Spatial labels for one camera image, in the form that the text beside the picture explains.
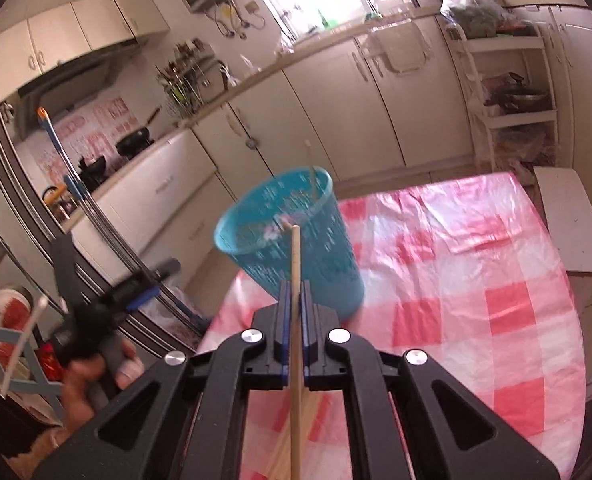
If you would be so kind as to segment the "person's left hand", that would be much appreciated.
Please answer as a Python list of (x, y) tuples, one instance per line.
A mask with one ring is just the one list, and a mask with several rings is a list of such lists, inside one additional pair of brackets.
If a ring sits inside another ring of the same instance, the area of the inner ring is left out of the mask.
[[(131, 341), (122, 338), (121, 348), (125, 361), (115, 374), (115, 382), (120, 390), (125, 390), (144, 373), (144, 365)], [(90, 387), (103, 376), (105, 369), (106, 362), (100, 354), (70, 363), (62, 389), (65, 411), (64, 429), (60, 431), (62, 441), (94, 417), (95, 409), (92, 408), (88, 393)]]

